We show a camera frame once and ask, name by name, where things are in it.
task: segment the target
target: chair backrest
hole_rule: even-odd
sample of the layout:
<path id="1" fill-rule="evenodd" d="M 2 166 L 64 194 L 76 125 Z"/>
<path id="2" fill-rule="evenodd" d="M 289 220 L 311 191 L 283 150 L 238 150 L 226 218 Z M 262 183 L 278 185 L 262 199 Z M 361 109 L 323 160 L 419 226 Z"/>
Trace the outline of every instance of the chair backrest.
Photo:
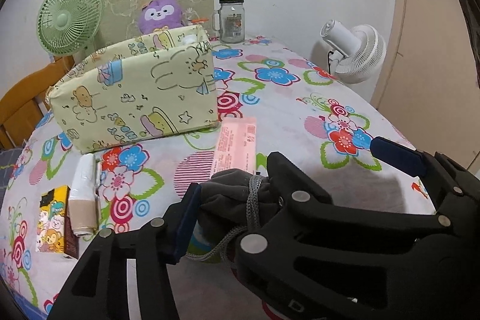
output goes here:
<path id="1" fill-rule="evenodd" d="M 45 102 L 45 93 L 74 65 L 72 56 L 55 58 L 45 68 L 33 72 L 13 86 L 0 100 L 0 147 L 8 150 L 28 140 L 43 113 L 38 101 Z"/>

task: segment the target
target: gray cord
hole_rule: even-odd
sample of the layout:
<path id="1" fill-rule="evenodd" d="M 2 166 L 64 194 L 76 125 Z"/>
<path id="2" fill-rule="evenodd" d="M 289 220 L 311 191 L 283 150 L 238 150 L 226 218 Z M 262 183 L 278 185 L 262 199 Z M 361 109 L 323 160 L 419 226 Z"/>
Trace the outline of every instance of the gray cord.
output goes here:
<path id="1" fill-rule="evenodd" d="M 232 228 L 225 237 L 220 240 L 212 250 L 203 255 L 195 255 L 189 252 L 186 253 L 186 257 L 191 260 L 198 260 L 199 262 L 205 262 L 217 253 L 220 254 L 220 258 L 227 262 L 227 246 L 229 242 L 236 238 L 238 235 L 245 231 L 252 232 L 260 228 L 260 212 L 258 209 L 258 190 L 262 184 L 263 176 L 252 175 L 248 183 L 248 198 L 247 198 L 247 226 L 236 226 Z"/>

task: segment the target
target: tablecloth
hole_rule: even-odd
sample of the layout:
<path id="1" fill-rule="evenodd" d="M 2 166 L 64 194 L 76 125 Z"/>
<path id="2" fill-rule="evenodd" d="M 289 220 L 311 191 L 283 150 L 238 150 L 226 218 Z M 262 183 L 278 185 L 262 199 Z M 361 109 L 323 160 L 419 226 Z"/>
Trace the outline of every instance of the tablecloth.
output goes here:
<path id="1" fill-rule="evenodd" d="M 213 41 L 212 46 L 218 118 L 256 117 L 256 163 L 262 174 L 267 155 L 279 151 L 330 192 L 336 205 L 434 212 L 418 178 L 372 157 L 369 147 L 375 136 L 412 146 L 348 87 L 263 36 L 230 46 Z M 146 96 L 135 102 L 145 104 L 150 104 Z M 209 179 L 217 132 L 207 129 L 97 153 L 102 164 L 100 226 L 117 233 L 138 229 L 178 202 L 190 181 Z M 35 252 L 35 241 L 42 193 L 71 185 L 79 157 L 48 112 L 8 183 L 0 213 L 0 273 L 30 319 L 46 318 L 77 262 Z M 80 253 L 88 244 L 80 240 Z M 190 250 L 209 248 L 196 227 Z M 140 319 L 134 261 L 127 270 L 130 317 Z M 169 272 L 181 319 L 265 320 L 266 312 L 276 319 L 225 264 L 182 259 Z"/>

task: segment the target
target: beige door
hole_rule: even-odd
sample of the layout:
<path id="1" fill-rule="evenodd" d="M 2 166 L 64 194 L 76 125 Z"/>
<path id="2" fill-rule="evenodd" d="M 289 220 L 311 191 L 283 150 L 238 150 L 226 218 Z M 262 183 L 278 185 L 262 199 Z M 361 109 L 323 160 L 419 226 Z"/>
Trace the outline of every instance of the beige door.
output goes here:
<path id="1" fill-rule="evenodd" d="M 377 105 L 418 149 L 468 168 L 480 151 L 480 89 L 458 0 L 406 0 L 392 71 Z"/>

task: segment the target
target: pink package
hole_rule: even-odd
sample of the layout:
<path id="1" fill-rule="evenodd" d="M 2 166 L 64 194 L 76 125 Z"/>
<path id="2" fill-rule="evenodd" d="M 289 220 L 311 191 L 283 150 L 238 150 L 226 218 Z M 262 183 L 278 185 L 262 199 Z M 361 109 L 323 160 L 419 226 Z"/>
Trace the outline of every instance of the pink package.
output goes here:
<path id="1" fill-rule="evenodd" d="M 210 176 L 229 168 L 255 174 L 256 131 L 257 121 L 254 117 L 224 117 Z"/>

